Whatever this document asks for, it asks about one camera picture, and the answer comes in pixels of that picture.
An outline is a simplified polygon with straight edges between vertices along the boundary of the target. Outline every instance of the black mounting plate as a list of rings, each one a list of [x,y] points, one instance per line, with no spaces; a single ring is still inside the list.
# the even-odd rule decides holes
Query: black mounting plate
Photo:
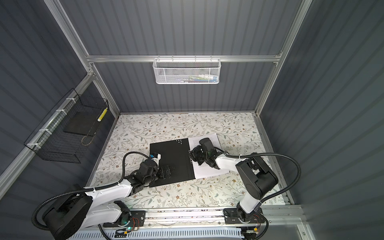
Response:
[[[236,208],[228,208],[223,209],[223,211],[227,211],[230,215],[235,215],[235,217],[224,217],[225,224],[242,224],[243,222],[240,222],[240,219],[237,217]],[[258,208],[255,215],[248,223],[265,223],[264,219],[260,217],[260,214],[263,214],[263,210],[261,208]]]
[[[137,218],[139,220],[139,227],[144,226],[145,211],[131,211],[131,214],[132,214],[132,217]],[[106,222],[103,224],[103,227],[119,227],[119,226],[116,222]],[[133,227],[133,222],[131,221],[127,227]]]

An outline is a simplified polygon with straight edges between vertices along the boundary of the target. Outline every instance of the black wire basket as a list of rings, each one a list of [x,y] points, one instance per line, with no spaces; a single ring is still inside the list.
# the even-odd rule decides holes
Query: black wire basket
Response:
[[[31,142],[31,134],[24,145],[43,160],[80,163],[109,111],[108,101],[76,95],[56,111],[59,113],[52,122],[38,130],[42,131],[40,137]]]

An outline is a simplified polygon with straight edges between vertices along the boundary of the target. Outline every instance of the sheet of paper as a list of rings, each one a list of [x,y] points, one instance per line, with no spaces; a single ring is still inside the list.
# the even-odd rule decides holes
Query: sheet of paper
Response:
[[[208,137],[211,140],[214,147],[218,147],[221,149],[217,134],[214,133],[214,134],[204,135],[199,137],[189,137],[188,138],[189,150],[192,150],[193,148],[198,146],[199,141],[206,137]],[[200,166],[197,162],[192,162],[192,164],[193,164],[193,171],[195,173],[196,179],[203,178],[203,177],[213,177],[213,176],[229,173],[229,170],[212,168],[206,163],[203,163]]]

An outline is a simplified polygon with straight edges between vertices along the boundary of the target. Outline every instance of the yellow marker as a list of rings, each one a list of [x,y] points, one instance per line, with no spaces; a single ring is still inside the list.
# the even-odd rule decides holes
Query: yellow marker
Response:
[[[103,113],[100,115],[100,117],[97,119],[98,122],[101,122],[101,120],[103,119],[103,117],[105,116],[105,114],[107,113],[107,110],[108,108],[105,108]]]

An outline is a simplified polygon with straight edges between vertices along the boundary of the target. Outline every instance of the floral tablecloth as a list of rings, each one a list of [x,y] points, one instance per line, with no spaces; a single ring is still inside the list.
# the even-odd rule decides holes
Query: floral tablecloth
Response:
[[[150,143],[212,133],[217,133],[222,149],[230,154],[265,152],[251,113],[120,115],[91,186],[104,185],[120,179],[122,157],[128,151],[149,154]],[[141,155],[128,155],[126,175],[138,169],[142,160]],[[277,191],[279,187],[275,186],[267,195]],[[235,206],[244,193],[245,187],[240,176],[230,172],[216,177],[146,187],[121,200],[134,209]],[[279,195],[264,204],[285,203]]]

